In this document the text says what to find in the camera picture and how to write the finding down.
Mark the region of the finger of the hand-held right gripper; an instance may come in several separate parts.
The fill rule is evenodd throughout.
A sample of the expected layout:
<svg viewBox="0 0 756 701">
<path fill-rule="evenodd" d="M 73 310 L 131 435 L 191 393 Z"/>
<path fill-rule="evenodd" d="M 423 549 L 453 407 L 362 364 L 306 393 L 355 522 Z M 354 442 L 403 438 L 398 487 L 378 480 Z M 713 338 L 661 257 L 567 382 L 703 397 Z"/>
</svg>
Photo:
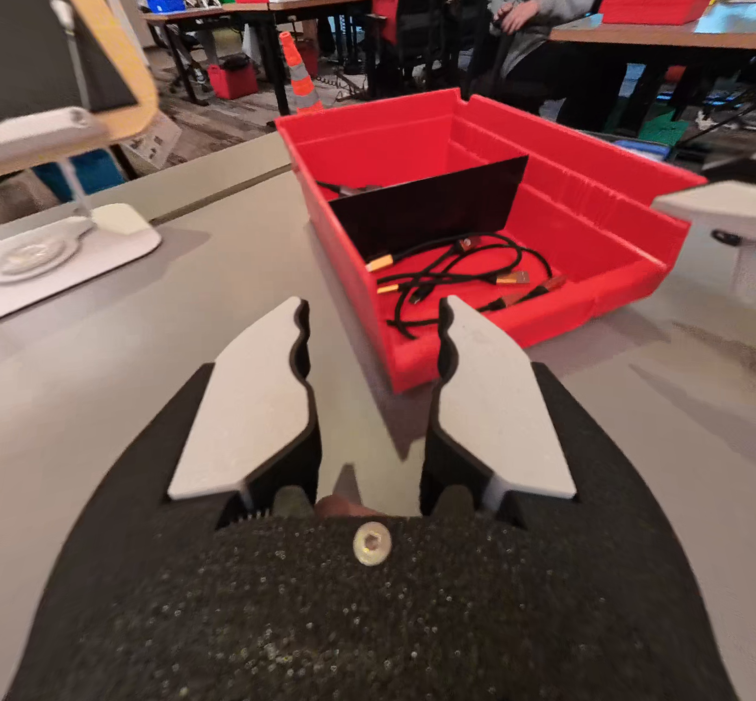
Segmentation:
<svg viewBox="0 0 756 701">
<path fill-rule="evenodd" d="M 754 224 L 755 186 L 715 182 L 657 197 L 651 207 L 688 223 Z"/>
</svg>

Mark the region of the blue storage basket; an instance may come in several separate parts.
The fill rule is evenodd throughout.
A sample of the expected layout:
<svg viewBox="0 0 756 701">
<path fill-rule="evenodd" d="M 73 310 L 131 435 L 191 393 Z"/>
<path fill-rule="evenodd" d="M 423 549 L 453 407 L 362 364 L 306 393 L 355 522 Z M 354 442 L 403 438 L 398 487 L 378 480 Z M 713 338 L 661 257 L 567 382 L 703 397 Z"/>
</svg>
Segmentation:
<svg viewBox="0 0 756 701">
<path fill-rule="evenodd" d="M 126 183 L 109 149 L 97 149 L 71 158 L 80 184 L 87 195 Z M 71 189 L 56 163 L 33 167 L 34 175 L 61 203 L 72 201 Z"/>
</svg>

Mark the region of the white stand with black board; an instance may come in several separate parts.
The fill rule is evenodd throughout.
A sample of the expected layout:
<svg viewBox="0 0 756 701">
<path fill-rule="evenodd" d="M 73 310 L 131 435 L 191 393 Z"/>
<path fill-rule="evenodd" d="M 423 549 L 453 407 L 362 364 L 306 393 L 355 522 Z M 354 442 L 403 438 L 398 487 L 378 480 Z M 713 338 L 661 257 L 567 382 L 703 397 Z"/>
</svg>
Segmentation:
<svg viewBox="0 0 756 701">
<path fill-rule="evenodd" d="M 91 207 L 72 159 L 141 134 L 157 113 L 146 61 L 106 0 L 2 0 L 2 176 L 61 170 L 72 203 L 2 228 L 1 316 L 156 250 L 127 204 Z"/>
</svg>

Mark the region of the grey desk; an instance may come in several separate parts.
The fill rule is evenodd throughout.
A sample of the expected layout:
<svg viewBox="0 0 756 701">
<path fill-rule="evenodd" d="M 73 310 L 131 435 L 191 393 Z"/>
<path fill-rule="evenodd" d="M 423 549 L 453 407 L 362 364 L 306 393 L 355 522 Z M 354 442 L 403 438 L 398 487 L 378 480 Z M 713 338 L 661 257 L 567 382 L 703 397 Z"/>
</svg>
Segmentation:
<svg viewBox="0 0 756 701">
<path fill-rule="evenodd" d="M 101 193 L 158 249 L 2 320 L 2 696 L 104 474 L 203 363 L 290 296 L 311 307 L 318 492 L 419 513 L 430 385 L 392 393 L 276 134 Z M 754 699 L 754 309 L 695 224 L 653 295 L 530 349 L 631 460 L 676 530 L 732 683 Z"/>
</svg>

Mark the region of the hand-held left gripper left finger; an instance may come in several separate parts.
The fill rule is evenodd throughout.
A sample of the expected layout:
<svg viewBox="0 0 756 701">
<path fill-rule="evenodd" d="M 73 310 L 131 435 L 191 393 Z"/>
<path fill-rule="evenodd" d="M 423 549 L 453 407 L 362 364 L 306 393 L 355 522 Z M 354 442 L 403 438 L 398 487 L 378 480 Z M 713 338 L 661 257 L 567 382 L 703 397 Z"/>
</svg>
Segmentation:
<svg viewBox="0 0 756 701">
<path fill-rule="evenodd" d="M 167 494 L 238 494 L 270 504 L 283 486 L 313 503 L 322 444 L 308 383 L 308 301 L 290 297 L 253 322 L 213 363 Z"/>
</svg>

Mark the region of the orange traffic cone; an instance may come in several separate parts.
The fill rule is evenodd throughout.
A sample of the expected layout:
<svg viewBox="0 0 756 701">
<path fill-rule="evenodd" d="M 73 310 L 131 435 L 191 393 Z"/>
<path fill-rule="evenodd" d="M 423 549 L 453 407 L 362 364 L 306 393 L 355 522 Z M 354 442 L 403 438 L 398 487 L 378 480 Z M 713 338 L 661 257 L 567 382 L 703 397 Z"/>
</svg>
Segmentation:
<svg viewBox="0 0 756 701">
<path fill-rule="evenodd" d="M 279 33 L 279 42 L 289 70 L 290 85 L 295 96 L 297 113 L 316 113 L 324 110 L 322 101 L 291 33 L 286 31 Z"/>
</svg>

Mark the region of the black office chair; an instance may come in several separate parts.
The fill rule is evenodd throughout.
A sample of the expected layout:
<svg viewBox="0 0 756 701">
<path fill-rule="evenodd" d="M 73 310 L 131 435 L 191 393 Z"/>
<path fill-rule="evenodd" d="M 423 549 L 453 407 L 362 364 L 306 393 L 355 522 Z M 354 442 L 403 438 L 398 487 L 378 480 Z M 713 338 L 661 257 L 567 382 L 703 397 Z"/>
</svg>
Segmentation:
<svg viewBox="0 0 756 701">
<path fill-rule="evenodd" d="M 396 44 L 380 36 L 371 12 L 365 22 L 367 98 L 459 87 L 480 61 L 487 0 L 399 0 Z"/>
</svg>

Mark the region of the black bin divider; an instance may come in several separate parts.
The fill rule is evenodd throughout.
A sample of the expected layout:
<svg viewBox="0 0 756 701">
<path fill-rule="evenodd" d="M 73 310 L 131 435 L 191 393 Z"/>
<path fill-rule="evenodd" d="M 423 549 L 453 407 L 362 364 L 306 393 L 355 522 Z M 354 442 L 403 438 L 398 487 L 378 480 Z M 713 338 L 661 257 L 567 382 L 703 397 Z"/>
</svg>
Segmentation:
<svg viewBox="0 0 756 701">
<path fill-rule="evenodd" d="M 329 202 L 360 256 L 384 255 L 444 239 L 503 229 L 528 156 L 376 188 Z"/>
</svg>

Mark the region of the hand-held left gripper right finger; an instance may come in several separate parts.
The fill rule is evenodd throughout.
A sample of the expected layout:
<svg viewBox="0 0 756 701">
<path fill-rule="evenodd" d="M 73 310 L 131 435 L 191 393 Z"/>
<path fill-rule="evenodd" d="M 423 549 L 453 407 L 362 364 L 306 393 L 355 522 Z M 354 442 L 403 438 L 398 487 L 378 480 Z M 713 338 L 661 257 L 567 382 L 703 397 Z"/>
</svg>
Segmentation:
<svg viewBox="0 0 756 701">
<path fill-rule="evenodd" d="M 426 435 L 426 506 L 464 485 L 476 507 L 513 492 L 573 500 L 577 488 L 533 364 L 515 340 L 459 297 L 439 306 L 439 383 Z"/>
</svg>

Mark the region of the grey USB hub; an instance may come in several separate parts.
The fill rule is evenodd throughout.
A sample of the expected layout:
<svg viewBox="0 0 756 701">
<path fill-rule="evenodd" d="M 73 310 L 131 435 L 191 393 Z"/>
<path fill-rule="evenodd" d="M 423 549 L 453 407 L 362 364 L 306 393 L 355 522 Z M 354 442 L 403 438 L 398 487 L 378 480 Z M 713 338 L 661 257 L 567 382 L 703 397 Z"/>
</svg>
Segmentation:
<svg viewBox="0 0 756 701">
<path fill-rule="evenodd" d="M 330 182 L 323 182 L 321 180 L 316 180 L 316 184 L 321 189 L 325 189 L 325 190 L 328 190 L 329 192 L 332 192 L 338 198 L 346 198 L 346 197 L 352 197 L 355 195 L 363 195 L 363 194 L 377 191 L 383 188 L 379 185 L 365 185 L 361 187 L 350 187 L 346 185 L 333 184 Z"/>
</svg>

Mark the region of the white printed sheet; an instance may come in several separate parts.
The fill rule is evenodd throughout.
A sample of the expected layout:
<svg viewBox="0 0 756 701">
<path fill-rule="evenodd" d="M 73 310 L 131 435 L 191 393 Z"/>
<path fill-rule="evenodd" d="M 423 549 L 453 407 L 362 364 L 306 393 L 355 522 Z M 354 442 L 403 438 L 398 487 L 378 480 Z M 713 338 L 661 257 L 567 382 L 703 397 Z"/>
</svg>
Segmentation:
<svg viewBox="0 0 756 701">
<path fill-rule="evenodd" d="M 119 144 L 139 167 L 146 168 L 147 172 L 156 172 L 165 167 L 181 135 L 181 127 L 158 110 L 149 127 Z"/>
</svg>

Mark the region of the wooden table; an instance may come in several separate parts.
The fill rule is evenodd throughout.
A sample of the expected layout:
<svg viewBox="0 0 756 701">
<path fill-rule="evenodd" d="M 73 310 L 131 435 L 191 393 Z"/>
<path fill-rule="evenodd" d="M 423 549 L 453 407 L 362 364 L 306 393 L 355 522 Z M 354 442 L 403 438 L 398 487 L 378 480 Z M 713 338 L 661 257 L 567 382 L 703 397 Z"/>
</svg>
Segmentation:
<svg viewBox="0 0 756 701">
<path fill-rule="evenodd" d="M 271 72 L 278 112 L 291 114 L 284 82 L 283 55 L 278 40 L 278 25 L 325 17 L 352 17 L 371 12 L 372 0 L 295 0 L 272 3 L 232 3 L 221 7 L 173 11 L 166 14 L 147 13 L 144 19 L 152 26 L 176 26 L 196 30 L 206 18 L 230 17 L 233 24 L 252 26 L 262 40 Z"/>
<path fill-rule="evenodd" d="M 703 101 L 715 71 L 739 70 L 754 57 L 755 5 L 717 3 L 700 19 L 681 26 L 605 24 L 601 15 L 592 15 L 557 26 L 551 38 L 596 45 L 610 56 L 645 66 L 616 129 L 619 135 L 634 136 L 673 66 L 684 67 L 669 101 L 678 120 L 688 106 Z"/>
</svg>

